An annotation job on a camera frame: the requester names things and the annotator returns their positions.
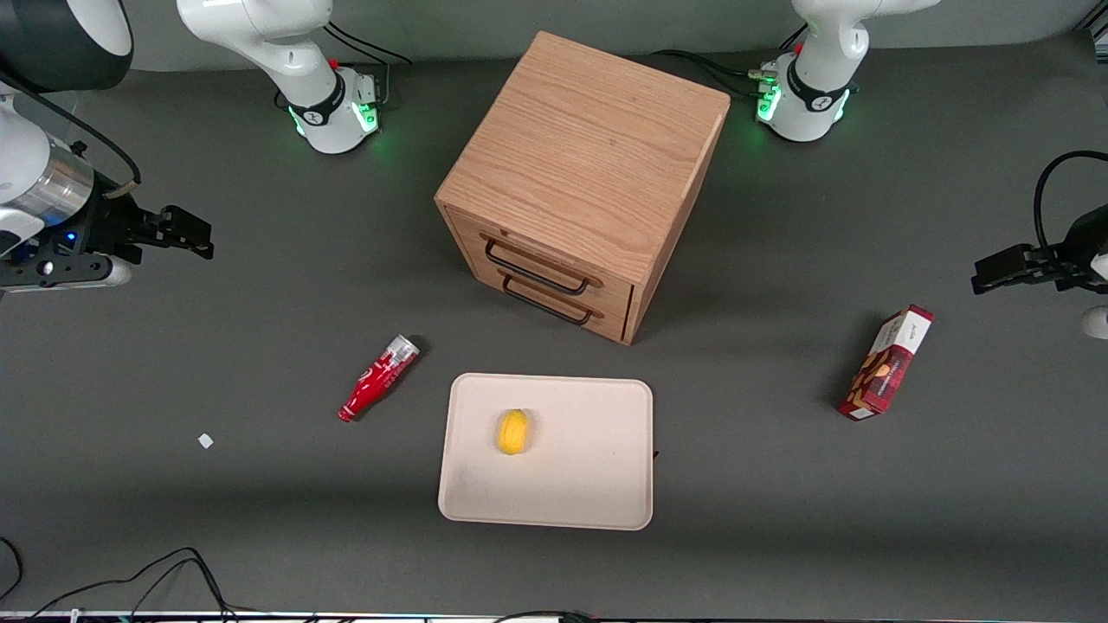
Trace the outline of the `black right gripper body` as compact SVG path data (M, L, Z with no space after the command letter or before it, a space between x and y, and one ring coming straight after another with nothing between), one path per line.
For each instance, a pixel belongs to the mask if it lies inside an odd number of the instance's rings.
M160 214L138 208L131 195L106 200L95 193L61 225L61 254L100 254L138 265L146 246L170 248L160 222Z

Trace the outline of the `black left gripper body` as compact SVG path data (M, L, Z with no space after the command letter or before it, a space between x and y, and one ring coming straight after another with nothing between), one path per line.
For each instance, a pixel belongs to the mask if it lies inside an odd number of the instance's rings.
M1073 221L1064 241L1049 244L1042 226L1042 205L1037 205L1037 241L1057 292L1078 288L1105 294L1105 244L1107 244L1107 205L1091 210Z

